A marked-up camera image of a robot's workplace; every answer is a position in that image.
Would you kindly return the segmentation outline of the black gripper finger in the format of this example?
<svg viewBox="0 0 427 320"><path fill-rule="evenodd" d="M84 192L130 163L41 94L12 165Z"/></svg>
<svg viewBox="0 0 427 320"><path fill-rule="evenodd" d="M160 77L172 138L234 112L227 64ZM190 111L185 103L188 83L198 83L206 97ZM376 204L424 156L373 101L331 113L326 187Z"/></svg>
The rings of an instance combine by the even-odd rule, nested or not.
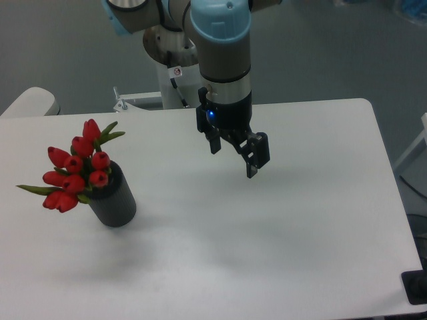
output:
<svg viewBox="0 0 427 320"><path fill-rule="evenodd" d="M209 148L211 154L216 154L221 150L221 137L220 133L216 128L213 128L205 133L205 137L209 142Z"/></svg>
<svg viewBox="0 0 427 320"><path fill-rule="evenodd" d="M241 147L241 156L246 162L247 178L252 178L270 160L268 136L264 132L250 133Z"/></svg>

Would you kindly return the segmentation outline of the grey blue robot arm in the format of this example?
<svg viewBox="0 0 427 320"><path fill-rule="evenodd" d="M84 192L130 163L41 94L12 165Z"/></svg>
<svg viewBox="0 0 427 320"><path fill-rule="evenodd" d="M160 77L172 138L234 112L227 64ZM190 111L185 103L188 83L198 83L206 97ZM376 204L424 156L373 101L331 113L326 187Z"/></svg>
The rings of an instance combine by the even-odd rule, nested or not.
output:
<svg viewBox="0 0 427 320"><path fill-rule="evenodd" d="M230 143L252 178L270 160L268 136L254 133L250 83L252 13L279 1L103 1L119 34L153 27L181 33L197 51L201 75L197 129L211 153Z"/></svg>

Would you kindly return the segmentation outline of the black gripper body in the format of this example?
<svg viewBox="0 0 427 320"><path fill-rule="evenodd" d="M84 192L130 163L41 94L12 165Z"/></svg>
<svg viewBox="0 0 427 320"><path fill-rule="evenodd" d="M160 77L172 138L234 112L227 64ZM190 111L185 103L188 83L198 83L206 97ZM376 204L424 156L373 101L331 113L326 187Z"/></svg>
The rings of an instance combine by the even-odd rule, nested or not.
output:
<svg viewBox="0 0 427 320"><path fill-rule="evenodd" d="M196 108L197 130L201 133L216 128L221 139L230 143L241 154L241 147L246 144L248 135L252 133L252 96L228 104L215 103L207 98L208 90L198 90L200 106Z"/></svg>

